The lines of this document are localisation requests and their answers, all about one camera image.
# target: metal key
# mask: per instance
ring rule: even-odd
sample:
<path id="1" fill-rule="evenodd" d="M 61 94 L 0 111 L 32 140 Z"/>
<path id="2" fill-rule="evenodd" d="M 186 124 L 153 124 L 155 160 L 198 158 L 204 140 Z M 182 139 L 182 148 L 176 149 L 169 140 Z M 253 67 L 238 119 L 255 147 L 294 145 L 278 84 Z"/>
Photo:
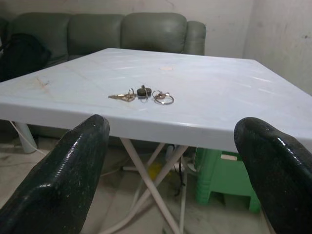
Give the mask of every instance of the metal key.
<path id="1" fill-rule="evenodd" d="M 127 94 L 110 95 L 110 96 L 108 96 L 108 98 L 118 99 L 118 100 L 122 100 L 122 101 L 126 101 L 126 102 L 131 102 L 136 98 L 136 96 L 137 95 L 134 93 L 133 89 L 130 89 L 129 93 L 127 93 Z"/>

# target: table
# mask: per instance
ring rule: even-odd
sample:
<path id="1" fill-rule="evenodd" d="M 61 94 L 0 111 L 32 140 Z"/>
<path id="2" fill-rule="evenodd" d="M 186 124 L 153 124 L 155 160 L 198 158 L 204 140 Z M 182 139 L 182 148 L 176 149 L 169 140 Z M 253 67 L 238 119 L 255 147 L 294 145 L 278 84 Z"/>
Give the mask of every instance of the table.
<path id="1" fill-rule="evenodd" d="M 170 92 L 175 102 L 108 99 L 141 85 Z M 0 83 L 0 119 L 71 129 L 91 114 L 106 117 L 148 187 L 119 227 L 151 193 L 176 234 L 182 230 L 156 186 L 188 146 L 236 152 L 235 124 L 258 117 L 311 151 L 311 107 L 310 95 L 254 60 L 113 48 Z M 179 147 L 152 182 L 129 139 Z"/>

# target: white wall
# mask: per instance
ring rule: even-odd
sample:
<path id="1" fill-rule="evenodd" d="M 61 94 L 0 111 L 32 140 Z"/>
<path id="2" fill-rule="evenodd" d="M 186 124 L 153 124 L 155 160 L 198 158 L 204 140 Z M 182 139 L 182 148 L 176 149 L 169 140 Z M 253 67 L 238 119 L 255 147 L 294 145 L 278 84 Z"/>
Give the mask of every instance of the white wall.
<path id="1" fill-rule="evenodd" d="M 244 57 L 312 95 L 312 0 L 255 0 Z"/>
<path id="2" fill-rule="evenodd" d="M 254 0 L 0 0 L 0 16 L 24 12 L 176 12 L 207 27 L 206 54 L 241 58 Z"/>

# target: folding table leg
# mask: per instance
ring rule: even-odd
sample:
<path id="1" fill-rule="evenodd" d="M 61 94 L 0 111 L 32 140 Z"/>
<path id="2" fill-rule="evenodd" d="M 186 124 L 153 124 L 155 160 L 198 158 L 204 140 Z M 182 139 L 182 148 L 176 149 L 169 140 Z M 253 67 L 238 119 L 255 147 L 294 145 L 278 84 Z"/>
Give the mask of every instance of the folding table leg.
<path id="1" fill-rule="evenodd" d="M 122 228 L 124 225 L 126 225 L 137 213 L 139 208 L 144 204 L 144 202 L 148 199 L 148 197 L 152 194 L 155 201 L 157 202 L 158 207 L 163 212 L 166 220 L 168 221 L 170 227 L 174 231 L 175 234 L 179 234 L 179 227 L 177 226 L 176 222 L 174 221 L 172 215 L 170 214 L 168 208 L 164 204 L 161 196 L 159 195 L 159 192 L 157 191 L 157 188 L 155 186 L 158 186 L 161 181 L 165 178 L 165 176 L 168 174 L 168 172 L 171 170 L 173 165 L 179 160 L 179 158 L 182 156 L 182 154 L 187 150 L 188 146 L 179 146 L 173 156 L 170 158 L 170 160 L 164 165 L 158 176 L 156 177 L 154 183 L 150 179 L 147 171 L 144 168 L 143 163 L 139 159 L 131 141 L 129 139 L 121 139 L 122 143 L 124 144 L 128 154 L 130 155 L 131 159 L 133 160 L 135 166 L 137 167 L 138 171 L 140 172 L 146 186 L 148 189 L 143 193 L 143 195 L 140 197 L 140 199 L 137 201 L 135 206 L 129 211 L 127 216 L 120 221 L 119 223 L 115 224 L 114 226 L 110 227 L 109 229 L 101 232 L 101 234 L 111 234 L 120 228 Z"/>
<path id="2" fill-rule="evenodd" d="M 183 234 L 183 232 L 184 232 L 184 216 L 185 216 L 186 186 L 187 186 L 187 168 L 185 168 L 185 170 L 184 170 L 183 184 L 184 184 L 184 186 L 182 188 L 181 210 L 180 210 L 180 234 Z"/>
<path id="3" fill-rule="evenodd" d="M 157 148 L 155 149 L 155 151 L 153 152 L 152 156 L 150 157 L 150 159 L 148 160 L 148 162 L 146 163 L 145 167 L 148 169 L 150 167 L 150 165 L 155 161 L 155 159 L 157 158 L 157 156 L 159 155 L 160 151 L 162 150 L 162 148 L 164 148 L 165 146 L 165 143 L 160 143 Z M 136 193 L 133 197 L 133 200 L 132 200 L 132 204 L 131 204 L 131 207 L 130 209 L 132 209 L 136 202 L 137 202 L 137 199 L 138 199 L 138 196 L 140 195 L 140 191 L 141 191 L 141 188 L 143 186 L 143 180 L 141 179 L 140 180 L 140 183 L 136 189 Z"/>
<path id="4" fill-rule="evenodd" d="M 24 152 L 27 154 L 34 152 L 35 149 L 37 149 L 37 144 L 35 143 L 35 140 L 34 140 L 33 136 L 31 135 L 31 132 L 30 132 L 27 124 L 15 122 L 15 126 L 19 130 L 19 132 L 22 133 L 23 136 L 26 138 L 26 139 L 24 139 L 19 134 L 20 142 L 21 142 L 21 145 L 23 147 Z"/>

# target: green plastic stool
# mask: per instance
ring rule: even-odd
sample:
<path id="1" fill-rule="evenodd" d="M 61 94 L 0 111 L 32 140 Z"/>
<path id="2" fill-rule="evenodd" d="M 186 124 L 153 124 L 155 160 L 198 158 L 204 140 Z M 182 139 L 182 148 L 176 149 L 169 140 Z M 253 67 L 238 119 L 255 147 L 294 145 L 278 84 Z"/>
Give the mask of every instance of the green plastic stool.
<path id="1" fill-rule="evenodd" d="M 237 157 L 237 160 L 222 159 L 221 155 Z M 244 163 L 239 154 L 197 148 L 195 167 L 198 172 L 196 200 L 207 204 L 211 192 L 250 196 L 249 210 L 257 213 L 261 209 Z"/>

